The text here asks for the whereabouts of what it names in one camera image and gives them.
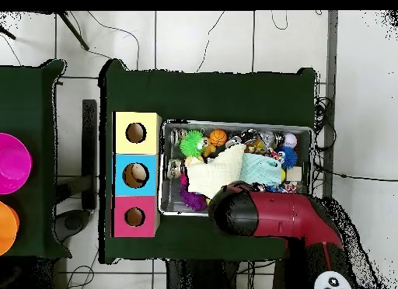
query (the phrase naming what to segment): white cloth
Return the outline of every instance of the white cloth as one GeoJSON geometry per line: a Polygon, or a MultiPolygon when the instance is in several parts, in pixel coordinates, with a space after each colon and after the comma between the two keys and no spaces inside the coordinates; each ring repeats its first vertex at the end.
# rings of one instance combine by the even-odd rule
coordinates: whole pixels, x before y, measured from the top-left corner
{"type": "Polygon", "coordinates": [[[212,199],[224,185],[239,180],[245,148],[244,144],[234,145],[208,164],[193,158],[187,167],[188,192],[204,194],[212,199]]]}

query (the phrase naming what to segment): orange bowl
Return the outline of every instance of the orange bowl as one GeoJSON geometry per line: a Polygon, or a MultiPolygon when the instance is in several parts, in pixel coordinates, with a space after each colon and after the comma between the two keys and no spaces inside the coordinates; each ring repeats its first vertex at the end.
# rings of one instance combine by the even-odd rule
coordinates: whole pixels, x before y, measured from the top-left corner
{"type": "Polygon", "coordinates": [[[19,218],[16,212],[0,202],[0,256],[9,251],[16,240],[19,218]]]}

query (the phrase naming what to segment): dark green table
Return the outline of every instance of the dark green table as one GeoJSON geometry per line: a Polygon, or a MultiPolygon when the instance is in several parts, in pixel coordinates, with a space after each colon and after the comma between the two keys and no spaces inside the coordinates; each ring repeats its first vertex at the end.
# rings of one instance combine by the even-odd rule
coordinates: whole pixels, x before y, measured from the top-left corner
{"type": "Polygon", "coordinates": [[[282,239],[232,237],[214,230],[209,218],[162,216],[153,239],[111,238],[113,111],[156,112],[162,119],[282,124],[313,128],[316,73],[253,74],[126,71],[109,60],[99,75],[101,88],[100,259],[283,258],[282,239]]]}
{"type": "Polygon", "coordinates": [[[53,90],[64,70],[60,60],[39,68],[0,67],[0,131],[16,136],[29,149],[33,168],[26,184],[0,201],[15,209],[20,226],[7,256],[65,257],[54,238],[56,204],[53,90]]]}

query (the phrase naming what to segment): magenta bowl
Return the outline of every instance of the magenta bowl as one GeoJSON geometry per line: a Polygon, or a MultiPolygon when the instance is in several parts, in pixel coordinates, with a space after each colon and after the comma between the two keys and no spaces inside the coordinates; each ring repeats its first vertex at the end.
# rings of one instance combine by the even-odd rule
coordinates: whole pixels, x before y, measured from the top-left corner
{"type": "Polygon", "coordinates": [[[32,157],[25,145],[10,134],[0,133],[0,194],[20,189],[32,169],[32,157]]]}

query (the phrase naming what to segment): metal tray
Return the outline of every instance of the metal tray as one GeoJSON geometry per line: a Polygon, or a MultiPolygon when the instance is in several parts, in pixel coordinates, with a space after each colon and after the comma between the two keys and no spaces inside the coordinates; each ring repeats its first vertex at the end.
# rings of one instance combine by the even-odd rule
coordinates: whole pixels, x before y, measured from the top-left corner
{"type": "MultiPolygon", "coordinates": [[[[180,150],[180,146],[174,146],[171,143],[171,132],[173,128],[183,128],[187,131],[202,131],[208,136],[214,129],[220,128],[224,130],[228,137],[239,134],[247,128],[262,131],[282,131],[284,133],[292,133],[298,135],[298,161],[297,165],[302,167],[302,186],[303,193],[308,193],[312,182],[312,161],[314,150],[314,133],[308,127],[296,126],[273,126],[266,124],[232,124],[225,122],[209,122],[209,121],[181,121],[166,120],[161,126],[161,152],[159,156],[159,194],[158,205],[159,211],[164,215],[180,215],[180,216],[208,216],[207,211],[194,211],[189,208],[180,197],[180,179],[168,179],[166,175],[167,164],[171,158],[184,160],[185,156],[180,150]]],[[[224,151],[225,147],[217,148],[216,153],[211,157],[215,157],[220,151],[224,151]]]]}

